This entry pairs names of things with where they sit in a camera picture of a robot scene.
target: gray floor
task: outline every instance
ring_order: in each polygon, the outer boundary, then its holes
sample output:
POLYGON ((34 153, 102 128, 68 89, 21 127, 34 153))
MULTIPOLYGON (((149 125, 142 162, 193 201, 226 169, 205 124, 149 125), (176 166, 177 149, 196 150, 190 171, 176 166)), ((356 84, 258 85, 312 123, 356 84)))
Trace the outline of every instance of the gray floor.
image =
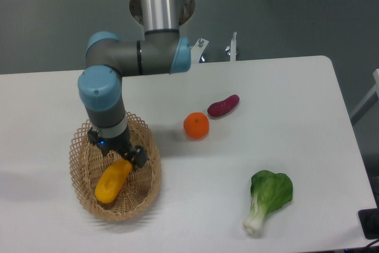
MULTIPOLYGON (((0 73, 83 69, 88 38, 99 30, 141 38, 129 0, 0 0, 0 73)), ((196 0, 187 36, 210 41, 209 61, 226 59, 233 31, 240 60, 328 56, 348 111, 374 85, 379 0, 196 0)), ((369 171, 379 175, 379 106, 355 133, 369 171)))

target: metal bracket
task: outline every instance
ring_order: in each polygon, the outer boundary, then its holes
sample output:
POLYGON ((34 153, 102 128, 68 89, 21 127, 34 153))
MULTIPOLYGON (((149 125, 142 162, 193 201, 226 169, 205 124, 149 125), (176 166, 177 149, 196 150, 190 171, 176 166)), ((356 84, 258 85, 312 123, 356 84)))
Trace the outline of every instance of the metal bracket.
POLYGON ((197 40, 196 44, 191 47, 191 64, 200 62, 201 55, 203 54, 208 44, 208 40, 200 38, 197 40))
POLYGON ((374 71, 375 85, 367 92, 358 105, 350 112, 350 122, 356 124, 379 98, 379 69, 374 71))

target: plastic vegetable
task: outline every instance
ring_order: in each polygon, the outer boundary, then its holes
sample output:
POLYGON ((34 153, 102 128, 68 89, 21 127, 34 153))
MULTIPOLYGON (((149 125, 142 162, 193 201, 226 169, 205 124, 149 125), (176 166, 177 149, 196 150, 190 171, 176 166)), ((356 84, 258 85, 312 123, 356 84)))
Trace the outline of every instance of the plastic vegetable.
POLYGON ((291 179, 283 173, 262 170, 251 177, 251 207, 243 226, 250 234, 259 233, 268 214, 292 200, 291 179))
POLYGON ((193 139, 202 139, 209 132, 209 121, 203 113, 192 113, 183 122, 185 133, 193 139))
POLYGON ((208 114, 212 117, 219 118, 227 113, 231 112, 239 102, 238 95, 232 95, 227 97, 225 100, 213 103, 208 108, 208 114))
POLYGON ((132 165, 128 160, 120 158, 104 171, 97 183, 95 197, 102 203, 112 202, 120 192, 132 165))

